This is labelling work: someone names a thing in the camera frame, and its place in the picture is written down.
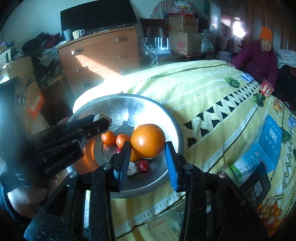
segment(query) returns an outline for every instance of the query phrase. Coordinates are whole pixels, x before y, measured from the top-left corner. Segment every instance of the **qr code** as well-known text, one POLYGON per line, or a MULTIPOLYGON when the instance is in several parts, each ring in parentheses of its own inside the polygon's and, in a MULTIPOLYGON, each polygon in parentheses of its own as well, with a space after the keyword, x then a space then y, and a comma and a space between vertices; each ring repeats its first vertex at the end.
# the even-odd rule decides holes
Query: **qr code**
POLYGON ((256 185, 254 186, 254 190, 255 190, 256 196, 259 197, 260 193, 262 192, 262 186, 260 181, 256 183, 256 185))

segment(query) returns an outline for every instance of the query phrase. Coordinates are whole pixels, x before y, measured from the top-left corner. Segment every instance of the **drawer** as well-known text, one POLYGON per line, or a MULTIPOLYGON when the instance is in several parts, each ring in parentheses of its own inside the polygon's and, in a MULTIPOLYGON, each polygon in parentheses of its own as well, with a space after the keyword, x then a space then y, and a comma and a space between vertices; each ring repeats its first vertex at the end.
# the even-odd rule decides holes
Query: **drawer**
POLYGON ((105 52, 137 44, 136 29, 121 30, 99 34, 67 45, 59 49, 59 55, 62 63, 65 61, 74 62, 93 55, 93 53, 105 52))
POLYGON ((96 73, 104 69, 112 69, 119 73, 139 64, 137 46, 130 46, 95 54, 76 62, 64 62, 63 68, 69 81, 96 73))
POLYGON ((116 76, 118 73, 110 69, 105 69, 97 73, 92 73, 88 76, 69 82, 72 92, 76 98, 82 95, 85 91, 101 84, 108 76, 116 76))

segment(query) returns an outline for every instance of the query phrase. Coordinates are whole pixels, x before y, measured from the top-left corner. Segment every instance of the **woman's hand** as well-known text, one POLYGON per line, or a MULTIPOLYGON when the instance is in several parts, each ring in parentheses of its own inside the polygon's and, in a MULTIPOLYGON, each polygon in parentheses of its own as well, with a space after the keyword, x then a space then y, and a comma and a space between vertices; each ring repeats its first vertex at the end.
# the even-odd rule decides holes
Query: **woman's hand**
POLYGON ((14 210, 26 218, 34 218, 38 210, 40 209, 40 202, 49 197, 57 188, 57 179, 51 179, 48 182, 47 188, 36 187, 31 189, 17 188, 9 193, 8 199, 14 208, 14 210))
POLYGON ((226 65, 235 68, 235 66, 233 64, 231 64, 231 63, 226 63, 226 65))

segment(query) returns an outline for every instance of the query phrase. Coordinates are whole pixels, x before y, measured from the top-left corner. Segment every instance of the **white wall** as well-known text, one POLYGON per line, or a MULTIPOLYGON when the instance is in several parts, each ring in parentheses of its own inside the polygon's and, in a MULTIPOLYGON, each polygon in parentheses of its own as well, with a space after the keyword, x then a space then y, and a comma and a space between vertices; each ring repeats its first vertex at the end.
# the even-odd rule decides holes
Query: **white wall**
MULTIPOLYGON (((138 18, 149 18, 160 0, 130 0, 138 18)), ((61 33, 60 11, 90 0, 24 0, 22 1, 3 27, 5 42, 15 40, 21 48, 28 40, 39 33, 61 33)), ((203 11, 205 0, 192 0, 203 11)))

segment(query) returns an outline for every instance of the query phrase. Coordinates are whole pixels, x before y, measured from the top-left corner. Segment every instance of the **bed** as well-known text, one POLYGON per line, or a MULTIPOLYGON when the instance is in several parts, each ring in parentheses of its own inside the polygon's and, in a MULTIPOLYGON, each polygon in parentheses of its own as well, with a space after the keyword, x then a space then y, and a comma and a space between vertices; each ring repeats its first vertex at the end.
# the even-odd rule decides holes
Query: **bed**
MULTIPOLYGON (((73 112, 103 95, 132 93, 151 98, 170 110, 182 127, 184 156, 201 170, 216 173, 225 164, 233 164, 239 151, 269 114, 292 139, 281 144, 278 164, 268 174, 271 189, 266 197, 274 197, 278 207, 279 225, 289 214, 295 202, 295 157, 293 155, 294 129, 288 125, 293 114, 282 103, 282 115, 274 109, 275 97, 265 100, 264 107, 252 102, 250 96, 259 84, 247 84, 242 72, 220 60, 174 63, 106 79, 86 91, 74 104, 73 112), (226 76, 237 79, 238 88, 229 86, 226 76)), ((121 240, 153 240, 144 223, 178 202, 167 182, 156 191, 131 199, 113 199, 112 214, 116 237, 121 240)), ((267 225, 272 235, 279 225, 267 225)))

